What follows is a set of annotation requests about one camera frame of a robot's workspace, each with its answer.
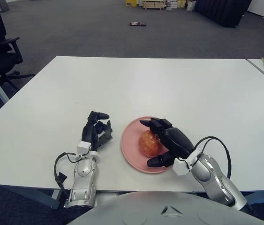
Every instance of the pink plate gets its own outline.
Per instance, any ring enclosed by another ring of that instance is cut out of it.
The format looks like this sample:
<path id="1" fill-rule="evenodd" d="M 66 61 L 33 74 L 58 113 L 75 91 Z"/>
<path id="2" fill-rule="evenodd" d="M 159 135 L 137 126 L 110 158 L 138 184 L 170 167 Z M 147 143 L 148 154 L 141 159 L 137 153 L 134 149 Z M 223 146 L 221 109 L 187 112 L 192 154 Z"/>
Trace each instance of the pink plate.
<path id="1" fill-rule="evenodd" d="M 146 173 L 161 173 L 164 172 L 167 168 L 164 166 L 148 167 L 147 160 L 149 160 L 150 158 L 144 156 L 139 150 L 139 136 L 144 131 L 149 130 L 148 127 L 142 125 L 139 121 L 150 119 L 151 117 L 145 116 L 130 122 L 130 124 L 126 127 L 122 134 L 121 150 L 126 160 L 136 169 Z M 160 154 L 163 154 L 167 151 L 168 149 L 163 146 Z"/>

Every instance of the red apple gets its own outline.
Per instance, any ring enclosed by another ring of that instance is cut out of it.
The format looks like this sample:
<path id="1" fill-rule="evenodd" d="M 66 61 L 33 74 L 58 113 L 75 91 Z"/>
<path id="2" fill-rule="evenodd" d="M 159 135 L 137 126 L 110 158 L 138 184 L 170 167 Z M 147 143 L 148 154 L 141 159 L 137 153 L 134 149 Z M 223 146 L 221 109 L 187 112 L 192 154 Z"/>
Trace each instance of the red apple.
<path id="1" fill-rule="evenodd" d="M 141 153 L 147 157 L 157 156 L 162 149 L 162 145 L 152 131 L 144 131 L 139 137 L 139 149 Z"/>

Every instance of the robotic arm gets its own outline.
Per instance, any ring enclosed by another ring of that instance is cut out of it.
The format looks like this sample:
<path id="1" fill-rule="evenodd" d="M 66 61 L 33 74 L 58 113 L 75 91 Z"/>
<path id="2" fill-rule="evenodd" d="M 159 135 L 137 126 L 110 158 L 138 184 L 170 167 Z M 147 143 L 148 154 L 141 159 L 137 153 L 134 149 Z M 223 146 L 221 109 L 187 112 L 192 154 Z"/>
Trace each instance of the robotic arm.
<path id="1" fill-rule="evenodd" d="M 197 146 L 194 147 L 178 128 L 173 127 L 166 119 L 151 118 L 140 122 L 157 134 L 161 143 L 169 149 L 163 155 L 149 159 L 147 161 L 149 167 L 173 165 L 173 170 L 179 176 L 192 172 L 211 200 L 248 214 L 252 213 L 252 207 L 231 180 L 222 173 L 218 163 L 200 151 Z"/>
<path id="2" fill-rule="evenodd" d="M 108 118 L 109 115 L 94 111 L 88 117 L 88 122 L 83 128 L 82 140 L 77 146 L 75 182 L 64 204 L 65 208 L 82 206 L 91 209 L 94 207 L 96 194 L 94 179 L 99 161 L 97 149 L 112 139 L 111 122 L 104 124 L 99 120 Z"/>

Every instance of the gray carpet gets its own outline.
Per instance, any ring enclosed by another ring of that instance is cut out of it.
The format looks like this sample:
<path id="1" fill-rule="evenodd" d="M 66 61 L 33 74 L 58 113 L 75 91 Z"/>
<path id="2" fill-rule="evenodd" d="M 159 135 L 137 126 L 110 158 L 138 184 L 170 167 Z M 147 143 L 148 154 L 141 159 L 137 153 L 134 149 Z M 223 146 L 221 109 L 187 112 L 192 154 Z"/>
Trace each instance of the gray carpet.
<path id="1" fill-rule="evenodd" d="M 21 38 L 24 62 L 15 69 L 22 74 L 39 72 L 57 55 L 264 58 L 264 19 L 251 13 L 232 29 L 197 12 L 126 8 L 124 0 L 21 0 L 9 6 L 2 17 L 8 37 Z M 129 27 L 133 21 L 147 27 Z M 28 80 L 14 83 L 22 87 Z M 15 94 L 8 84 L 3 89 Z M 264 204 L 254 208 L 264 219 Z M 64 215 L 62 208 L 52 210 L 0 187 L 0 224 L 62 224 Z"/>

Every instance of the boxes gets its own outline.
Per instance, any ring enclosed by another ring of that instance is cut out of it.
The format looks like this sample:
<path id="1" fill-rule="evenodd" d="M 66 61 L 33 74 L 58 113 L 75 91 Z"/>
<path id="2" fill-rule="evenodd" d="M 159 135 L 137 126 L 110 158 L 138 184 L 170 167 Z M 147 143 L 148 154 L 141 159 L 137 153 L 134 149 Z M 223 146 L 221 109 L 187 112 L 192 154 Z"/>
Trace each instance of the boxes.
<path id="1" fill-rule="evenodd" d="M 178 0 L 177 8 L 185 8 L 186 0 Z"/>
<path id="2" fill-rule="evenodd" d="M 177 8 L 177 2 L 171 1 L 170 2 L 170 8 Z"/>
<path id="3" fill-rule="evenodd" d="M 163 2 L 155 2 L 154 8 L 164 8 L 164 3 Z"/>
<path id="4" fill-rule="evenodd" d="M 152 1 L 144 1 L 143 2 L 143 8 L 154 8 L 155 3 Z"/>
<path id="5" fill-rule="evenodd" d="M 126 0 L 126 6 L 127 7 L 136 7 L 137 6 L 137 0 Z"/>

